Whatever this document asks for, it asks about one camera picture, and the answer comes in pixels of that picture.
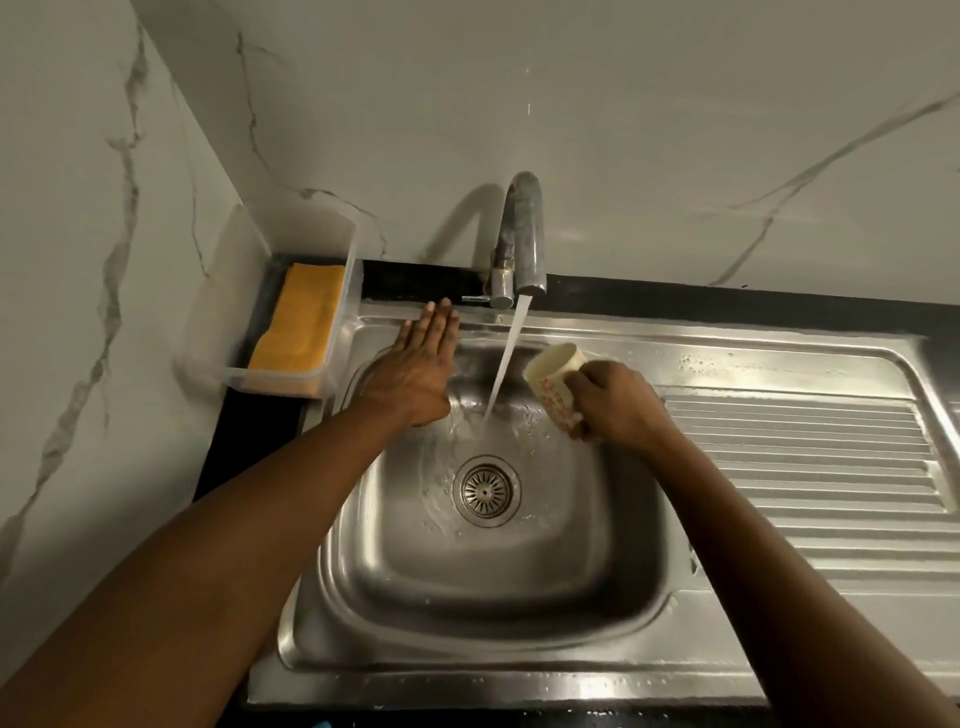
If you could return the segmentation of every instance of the white cup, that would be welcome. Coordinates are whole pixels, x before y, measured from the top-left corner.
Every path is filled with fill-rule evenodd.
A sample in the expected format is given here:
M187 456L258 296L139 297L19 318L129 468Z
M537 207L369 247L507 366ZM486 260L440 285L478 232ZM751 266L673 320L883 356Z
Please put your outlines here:
M537 354L523 370L523 378L543 409L556 425L569 432L584 419L573 408L573 393L564 383L564 377L577 372L587 358L576 344L558 344Z

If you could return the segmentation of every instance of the sink drain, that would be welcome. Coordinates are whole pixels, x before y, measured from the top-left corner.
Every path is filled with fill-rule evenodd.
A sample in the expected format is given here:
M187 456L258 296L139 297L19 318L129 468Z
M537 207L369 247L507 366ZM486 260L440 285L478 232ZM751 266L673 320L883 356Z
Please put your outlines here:
M470 458L457 472L453 502L473 525L503 525L520 507L520 480L516 471L498 457Z

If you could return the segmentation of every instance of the faucet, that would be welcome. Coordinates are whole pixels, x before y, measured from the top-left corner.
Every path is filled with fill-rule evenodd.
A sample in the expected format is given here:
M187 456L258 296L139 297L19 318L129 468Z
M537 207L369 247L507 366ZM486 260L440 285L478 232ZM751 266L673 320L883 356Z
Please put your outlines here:
M543 195L533 172L520 172L510 182L484 293L463 300L504 309L514 304L517 295L546 293Z

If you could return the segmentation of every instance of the countertop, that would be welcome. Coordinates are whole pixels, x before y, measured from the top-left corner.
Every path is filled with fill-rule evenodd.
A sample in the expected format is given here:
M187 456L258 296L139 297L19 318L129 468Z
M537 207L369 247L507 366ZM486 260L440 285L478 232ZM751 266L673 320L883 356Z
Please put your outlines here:
M377 301L425 302L479 293L480 279L466 270L401 263L365 262L364 298ZM671 283L550 276L548 293L533 310L629 316L652 320L692 321L837 332L912 334L927 339L929 366L938 373L945 400L960 402L960 381L949 366L960 353L960 306L891 302L749 289L706 288ZM296 437L304 411L302 400L229 391L224 401L196 497ZM378 725L389 714L255 713L231 702L222 725L304 725L327 719L334 726ZM512 725L770 725L768 711L746 708L664 708L632 713L559 711L421 712L420 724L469 724L496 720Z

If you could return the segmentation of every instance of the sponge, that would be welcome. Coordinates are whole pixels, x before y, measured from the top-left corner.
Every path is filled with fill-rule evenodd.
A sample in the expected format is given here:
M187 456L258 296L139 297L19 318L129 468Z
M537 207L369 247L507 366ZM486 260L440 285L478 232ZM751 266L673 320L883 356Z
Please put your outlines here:
M315 370L324 363L345 271L342 265L294 263L290 267L270 328L256 342L249 369L298 374ZM256 388L262 391L261 380L265 383L267 379L257 379ZM267 387L277 394L308 394L287 391L289 389L290 382L280 381Z

